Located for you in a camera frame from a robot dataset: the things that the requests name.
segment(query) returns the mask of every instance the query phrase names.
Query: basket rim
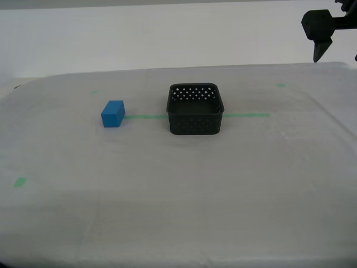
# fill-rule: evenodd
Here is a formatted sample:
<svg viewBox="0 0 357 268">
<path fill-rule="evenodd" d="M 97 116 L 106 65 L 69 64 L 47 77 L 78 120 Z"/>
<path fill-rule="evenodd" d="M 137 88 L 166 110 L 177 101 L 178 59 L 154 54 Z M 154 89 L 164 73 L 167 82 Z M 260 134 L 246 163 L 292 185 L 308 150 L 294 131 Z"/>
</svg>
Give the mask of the basket rim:
<svg viewBox="0 0 357 268">
<path fill-rule="evenodd" d="M 220 105 L 222 107 L 222 111 L 219 112 L 219 113 L 193 113 L 193 114 L 182 114 L 182 113 L 172 113 L 172 112 L 169 112 L 169 107 L 170 107 L 170 96 L 171 96 L 171 89 L 173 87 L 176 87 L 176 86 L 182 86 L 182 85 L 210 85 L 212 87 L 214 87 L 216 89 L 216 94 L 217 94 L 217 98 L 220 102 Z M 224 112 L 224 105 L 223 105 L 223 102 L 222 102 L 222 98 L 221 98 L 221 95 L 219 93 L 219 89 L 217 87 L 216 84 L 213 84 L 213 83 L 177 83 L 177 84 L 173 84 L 170 86 L 170 91 L 168 93 L 168 99 L 167 99 L 167 106 L 166 106 L 166 112 L 168 114 L 172 114 L 172 115 L 177 115 L 177 116 L 214 116 L 214 115 L 220 115 L 220 114 L 223 114 Z"/>
</svg>

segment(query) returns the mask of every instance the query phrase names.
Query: blue block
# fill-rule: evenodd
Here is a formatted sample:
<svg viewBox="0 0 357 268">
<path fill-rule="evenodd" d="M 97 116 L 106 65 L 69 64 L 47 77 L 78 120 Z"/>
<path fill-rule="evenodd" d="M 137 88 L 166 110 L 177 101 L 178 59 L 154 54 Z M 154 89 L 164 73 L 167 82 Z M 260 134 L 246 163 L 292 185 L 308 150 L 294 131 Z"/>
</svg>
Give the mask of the blue block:
<svg viewBox="0 0 357 268">
<path fill-rule="evenodd" d="M 110 100 L 101 115 L 104 127 L 119 127 L 125 115 L 124 102 Z"/>
</svg>

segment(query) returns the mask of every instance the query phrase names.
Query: black basket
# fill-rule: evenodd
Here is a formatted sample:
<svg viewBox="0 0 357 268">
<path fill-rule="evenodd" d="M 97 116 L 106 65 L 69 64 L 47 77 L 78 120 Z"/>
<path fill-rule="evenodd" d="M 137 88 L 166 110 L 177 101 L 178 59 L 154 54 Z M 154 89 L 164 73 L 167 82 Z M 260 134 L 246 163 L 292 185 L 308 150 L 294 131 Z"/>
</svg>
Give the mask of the black basket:
<svg viewBox="0 0 357 268">
<path fill-rule="evenodd" d="M 221 128 L 224 107 L 215 84 L 175 84 L 166 111 L 171 133 L 213 135 Z"/>
</svg>

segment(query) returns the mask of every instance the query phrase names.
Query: white background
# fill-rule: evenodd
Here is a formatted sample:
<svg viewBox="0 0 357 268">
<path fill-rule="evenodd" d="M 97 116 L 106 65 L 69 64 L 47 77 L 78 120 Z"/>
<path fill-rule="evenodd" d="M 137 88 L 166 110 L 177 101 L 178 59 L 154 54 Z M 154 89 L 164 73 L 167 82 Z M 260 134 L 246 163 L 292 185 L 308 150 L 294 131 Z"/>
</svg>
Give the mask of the white background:
<svg viewBox="0 0 357 268">
<path fill-rule="evenodd" d="M 34 9 L 34 8 L 66 8 L 66 7 L 111 7 L 137 6 L 148 4 L 189 4 L 219 2 L 262 2 L 262 1 L 294 1 L 294 0 L 1 0 L 0 9 Z"/>
<path fill-rule="evenodd" d="M 312 62 L 301 26 L 334 1 L 273 1 L 0 11 L 0 79 L 209 65 Z M 357 31 L 321 61 L 357 66 Z"/>
</svg>

